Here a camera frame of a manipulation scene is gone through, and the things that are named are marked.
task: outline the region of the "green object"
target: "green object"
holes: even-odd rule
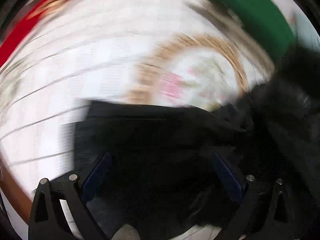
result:
[[[274,63],[286,53],[295,37],[278,7],[271,0],[209,0],[225,4],[242,21],[249,33]]]

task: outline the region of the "light blue object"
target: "light blue object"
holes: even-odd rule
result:
[[[292,32],[300,44],[308,49],[320,52],[320,37],[308,17],[303,13],[295,13],[295,22],[291,24]]]

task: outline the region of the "red strip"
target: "red strip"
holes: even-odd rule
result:
[[[47,0],[41,0],[17,25],[12,32],[5,39],[0,46],[0,67],[8,60],[10,55],[14,52],[19,43],[24,37],[32,30],[32,28],[38,23],[41,14],[36,15],[30,19],[28,16],[33,13],[42,3]]]

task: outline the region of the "silver bolt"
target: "silver bolt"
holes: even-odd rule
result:
[[[255,177],[253,175],[247,175],[247,180],[248,181],[254,181]]]
[[[76,180],[78,178],[78,176],[76,175],[76,174],[71,174],[70,176],[69,176],[69,179],[71,180],[71,181],[74,181],[74,180]]]
[[[277,179],[277,183],[278,183],[279,185],[282,185],[282,184],[283,184],[283,179]]]
[[[40,180],[40,184],[42,184],[42,185],[43,185],[43,184],[46,184],[47,181],[48,181],[48,180],[47,180],[46,178],[43,178],[43,179]]]

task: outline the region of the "wooden edge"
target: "wooden edge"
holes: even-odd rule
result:
[[[14,180],[0,153],[0,188],[18,215],[29,225],[32,202]]]

